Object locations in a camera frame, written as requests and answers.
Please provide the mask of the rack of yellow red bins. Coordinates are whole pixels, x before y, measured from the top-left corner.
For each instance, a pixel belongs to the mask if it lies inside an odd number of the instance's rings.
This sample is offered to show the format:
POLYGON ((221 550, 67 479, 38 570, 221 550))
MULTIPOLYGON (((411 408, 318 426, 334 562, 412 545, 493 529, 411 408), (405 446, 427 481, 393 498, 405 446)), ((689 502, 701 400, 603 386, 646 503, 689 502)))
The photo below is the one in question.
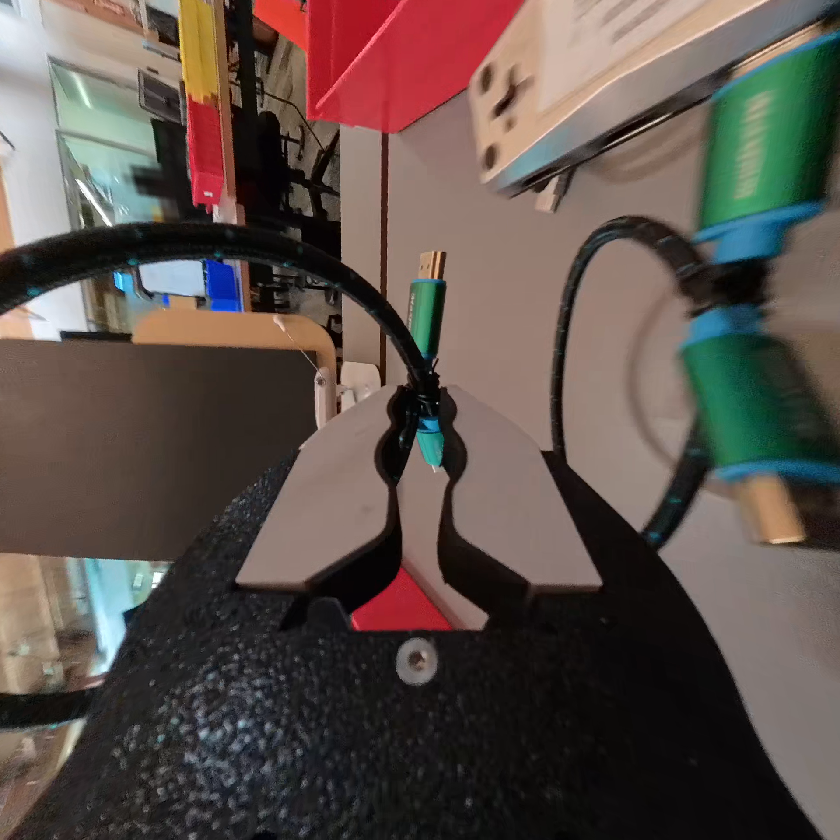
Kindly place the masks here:
POLYGON ((211 214, 228 199, 233 167, 224 2, 180 1, 178 9, 192 200, 211 214))

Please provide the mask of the white folding stand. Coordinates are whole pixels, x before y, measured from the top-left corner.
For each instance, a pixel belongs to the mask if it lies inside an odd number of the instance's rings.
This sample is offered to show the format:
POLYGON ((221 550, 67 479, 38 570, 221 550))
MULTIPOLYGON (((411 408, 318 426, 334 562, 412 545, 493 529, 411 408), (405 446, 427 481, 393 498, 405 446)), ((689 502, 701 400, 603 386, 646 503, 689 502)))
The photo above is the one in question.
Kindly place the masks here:
POLYGON ((343 362, 338 374, 319 368, 314 376, 314 416, 320 430, 340 413, 350 410, 382 387, 381 374, 373 364, 343 362))

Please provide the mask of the black office chair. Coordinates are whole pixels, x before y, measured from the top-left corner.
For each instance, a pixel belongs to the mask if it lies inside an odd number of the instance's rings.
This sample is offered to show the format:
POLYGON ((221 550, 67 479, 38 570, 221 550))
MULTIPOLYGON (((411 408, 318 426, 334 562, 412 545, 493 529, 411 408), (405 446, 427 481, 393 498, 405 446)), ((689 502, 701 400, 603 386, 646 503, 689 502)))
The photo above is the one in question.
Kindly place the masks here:
POLYGON ((290 201, 295 186, 305 190, 309 197, 311 215, 329 221, 322 197, 339 197, 339 191, 323 179, 335 153, 339 149, 340 132, 337 131, 328 145, 320 147, 309 172, 291 165, 288 144, 291 137, 284 134, 275 113, 263 111, 257 118, 257 148, 259 153, 258 187, 263 203, 271 212, 291 212, 290 201))

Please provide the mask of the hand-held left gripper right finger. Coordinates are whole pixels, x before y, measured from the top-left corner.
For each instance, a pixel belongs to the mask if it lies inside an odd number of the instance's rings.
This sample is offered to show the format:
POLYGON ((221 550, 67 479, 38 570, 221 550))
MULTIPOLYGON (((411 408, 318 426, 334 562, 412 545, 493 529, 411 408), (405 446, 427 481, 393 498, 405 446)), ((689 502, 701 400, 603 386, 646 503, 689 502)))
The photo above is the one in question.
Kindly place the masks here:
POLYGON ((454 385, 440 393, 439 425, 444 582, 489 618, 526 618, 545 597, 598 592, 602 577, 537 443, 454 385))

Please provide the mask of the glass office partition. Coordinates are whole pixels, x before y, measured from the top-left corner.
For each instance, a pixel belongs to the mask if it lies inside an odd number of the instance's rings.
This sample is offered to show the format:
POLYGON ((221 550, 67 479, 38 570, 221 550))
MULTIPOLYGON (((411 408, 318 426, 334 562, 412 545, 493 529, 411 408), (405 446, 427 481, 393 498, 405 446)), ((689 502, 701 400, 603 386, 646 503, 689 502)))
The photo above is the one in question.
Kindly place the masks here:
POLYGON ((181 124, 144 110, 136 83, 57 59, 49 75, 72 229, 198 215, 181 124))

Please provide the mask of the grey USB hub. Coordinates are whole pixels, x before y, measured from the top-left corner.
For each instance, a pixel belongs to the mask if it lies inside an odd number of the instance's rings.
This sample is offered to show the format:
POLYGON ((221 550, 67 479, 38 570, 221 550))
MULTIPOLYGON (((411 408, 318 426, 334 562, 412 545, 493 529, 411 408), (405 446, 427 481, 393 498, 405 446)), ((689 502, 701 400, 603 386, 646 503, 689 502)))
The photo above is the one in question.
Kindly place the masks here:
POLYGON ((828 1, 525 2, 469 82, 480 179, 540 192, 837 20, 828 1))

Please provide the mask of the small silver USB plug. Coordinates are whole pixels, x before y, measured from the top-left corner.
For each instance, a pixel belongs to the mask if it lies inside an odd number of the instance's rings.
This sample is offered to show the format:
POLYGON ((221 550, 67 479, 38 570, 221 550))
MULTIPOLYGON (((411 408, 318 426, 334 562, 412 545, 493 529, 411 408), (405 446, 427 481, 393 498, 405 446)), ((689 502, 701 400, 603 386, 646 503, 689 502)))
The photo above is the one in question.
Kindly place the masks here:
POLYGON ((541 185, 536 193, 535 209, 541 214, 555 214, 570 190, 576 167, 562 170, 541 185))

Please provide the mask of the red plastic bin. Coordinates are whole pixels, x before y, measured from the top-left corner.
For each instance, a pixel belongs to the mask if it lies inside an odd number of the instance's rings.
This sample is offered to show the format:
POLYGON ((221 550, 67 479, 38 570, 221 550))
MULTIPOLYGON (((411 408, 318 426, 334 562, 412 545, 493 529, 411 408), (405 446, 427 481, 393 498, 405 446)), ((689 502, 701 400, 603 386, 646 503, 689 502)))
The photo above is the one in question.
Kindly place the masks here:
POLYGON ((522 1, 256 1, 306 57, 307 117, 386 134, 468 87, 522 1))
POLYGON ((454 629, 405 566, 383 592, 355 610, 350 621, 357 632, 450 632, 454 629))

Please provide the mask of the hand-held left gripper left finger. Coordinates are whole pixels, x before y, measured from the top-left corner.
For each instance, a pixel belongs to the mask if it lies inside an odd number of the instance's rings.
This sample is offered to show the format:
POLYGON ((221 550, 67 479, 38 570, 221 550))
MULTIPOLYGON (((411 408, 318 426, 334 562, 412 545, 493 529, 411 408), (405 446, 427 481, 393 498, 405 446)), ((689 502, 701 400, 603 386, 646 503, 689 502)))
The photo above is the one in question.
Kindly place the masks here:
POLYGON ((237 577, 238 587, 348 614, 394 581, 402 563, 396 468, 403 387, 386 385, 329 420, 299 449, 237 577))

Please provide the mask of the blue storage bin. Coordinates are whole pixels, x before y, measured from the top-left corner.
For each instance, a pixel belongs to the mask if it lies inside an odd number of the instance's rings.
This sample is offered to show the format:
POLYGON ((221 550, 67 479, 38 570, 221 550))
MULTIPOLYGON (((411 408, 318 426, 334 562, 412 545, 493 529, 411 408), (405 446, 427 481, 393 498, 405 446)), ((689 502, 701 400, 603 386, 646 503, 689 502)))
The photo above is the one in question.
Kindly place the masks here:
POLYGON ((244 312, 243 295, 235 268, 214 259, 203 259, 202 266, 205 308, 212 312, 244 312))

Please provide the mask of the grey desk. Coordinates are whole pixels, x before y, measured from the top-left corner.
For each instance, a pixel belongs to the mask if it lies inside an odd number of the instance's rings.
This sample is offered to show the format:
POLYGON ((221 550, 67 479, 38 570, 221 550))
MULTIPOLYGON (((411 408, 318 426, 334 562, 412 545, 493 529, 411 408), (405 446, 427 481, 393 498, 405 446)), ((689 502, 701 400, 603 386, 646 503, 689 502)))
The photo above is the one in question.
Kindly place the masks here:
MULTIPOLYGON (((442 383, 550 448, 555 321, 574 254, 616 216, 694 230, 707 111, 582 167, 554 214, 480 183, 464 96, 394 136, 342 127, 343 260, 405 316, 419 255, 446 251, 442 383)), ((574 307, 570 465, 635 529, 690 424, 676 357, 684 312, 661 264, 624 242, 596 256, 574 307)), ((722 492, 702 491, 662 557, 717 637, 777 769, 824 837, 838 838, 838 557, 751 542, 722 492)))

